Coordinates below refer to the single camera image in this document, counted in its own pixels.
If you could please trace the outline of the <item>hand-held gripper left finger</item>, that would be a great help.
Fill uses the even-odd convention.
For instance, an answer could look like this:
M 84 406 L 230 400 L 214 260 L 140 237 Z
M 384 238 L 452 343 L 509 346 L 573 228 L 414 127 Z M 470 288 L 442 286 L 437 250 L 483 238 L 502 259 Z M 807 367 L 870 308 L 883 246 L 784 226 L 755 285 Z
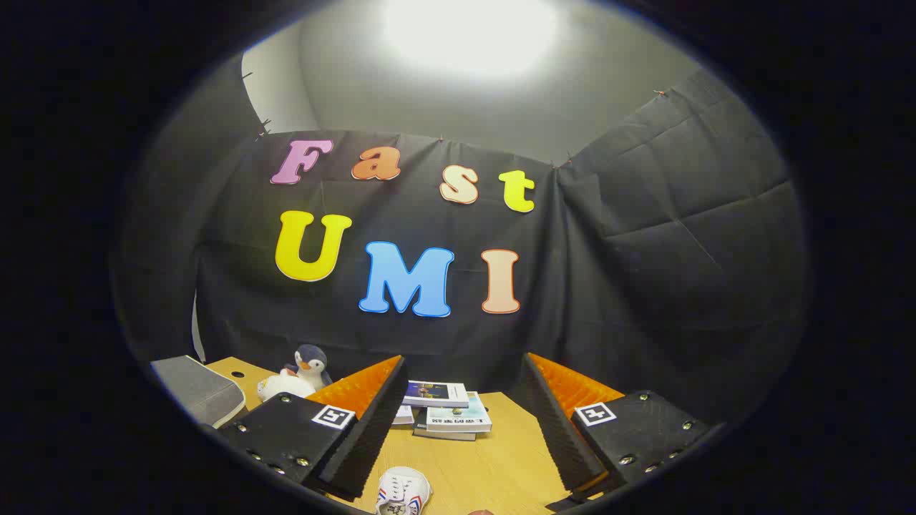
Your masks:
M 223 425 L 218 440 L 266 474 L 353 501 L 401 406 L 407 371 L 396 355 L 308 397 L 278 392 Z

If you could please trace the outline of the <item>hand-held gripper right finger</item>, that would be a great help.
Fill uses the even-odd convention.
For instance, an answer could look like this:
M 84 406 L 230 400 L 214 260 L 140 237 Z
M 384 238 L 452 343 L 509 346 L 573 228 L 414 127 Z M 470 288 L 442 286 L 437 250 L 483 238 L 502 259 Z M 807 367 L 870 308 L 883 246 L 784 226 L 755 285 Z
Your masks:
M 711 430 L 650 389 L 622 393 L 532 353 L 522 359 L 521 406 L 536 418 L 572 494 L 604 494 L 654 476 Z

